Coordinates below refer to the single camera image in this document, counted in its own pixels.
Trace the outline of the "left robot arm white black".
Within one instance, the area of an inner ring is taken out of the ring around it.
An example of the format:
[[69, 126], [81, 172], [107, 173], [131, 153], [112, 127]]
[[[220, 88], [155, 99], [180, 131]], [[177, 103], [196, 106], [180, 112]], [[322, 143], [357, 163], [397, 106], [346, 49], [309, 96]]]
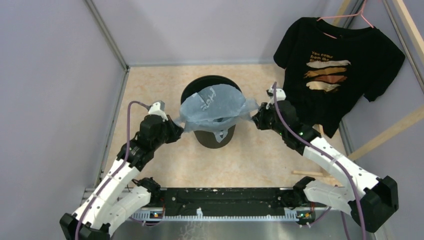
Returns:
[[109, 240], [133, 213], [144, 206], [160, 202], [159, 185], [146, 178], [125, 197], [119, 199], [127, 184], [150, 162], [163, 144], [181, 138], [184, 129], [167, 115], [149, 114], [139, 131], [125, 143], [109, 173], [73, 213], [65, 213], [60, 227], [67, 240]]

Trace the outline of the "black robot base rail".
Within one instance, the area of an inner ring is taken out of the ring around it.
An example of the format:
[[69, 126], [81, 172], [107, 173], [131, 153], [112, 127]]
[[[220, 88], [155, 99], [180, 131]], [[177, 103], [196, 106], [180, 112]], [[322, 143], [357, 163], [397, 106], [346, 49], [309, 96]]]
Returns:
[[130, 216], [147, 226], [161, 222], [314, 222], [327, 207], [287, 187], [162, 188]]

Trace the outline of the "light blue plastic trash bag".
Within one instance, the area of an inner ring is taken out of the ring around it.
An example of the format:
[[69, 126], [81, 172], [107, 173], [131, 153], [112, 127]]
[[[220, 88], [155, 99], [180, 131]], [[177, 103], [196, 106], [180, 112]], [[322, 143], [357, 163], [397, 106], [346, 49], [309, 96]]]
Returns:
[[177, 123], [184, 124], [186, 133], [212, 133], [220, 143], [229, 129], [238, 122], [251, 119], [251, 112], [259, 109], [255, 98], [246, 98], [241, 91], [228, 84], [208, 86], [186, 98], [179, 109]]

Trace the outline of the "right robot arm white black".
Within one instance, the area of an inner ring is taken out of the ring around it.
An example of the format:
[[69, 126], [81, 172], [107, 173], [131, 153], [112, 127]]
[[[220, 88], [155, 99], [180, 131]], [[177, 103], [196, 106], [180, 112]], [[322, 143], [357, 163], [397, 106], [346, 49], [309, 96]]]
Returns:
[[313, 127], [300, 122], [287, 100], [263, 102], [252, 117], [259, 130], [279, 134], [290, 149], [325, 169], [341, 186], [305, 176], [295, 184], [293, 200], [327, 205], [353, 218], [365, 231], [375, 233], [399, 209], [398, 184], [390, 176], [379, 177], [337, 151]]

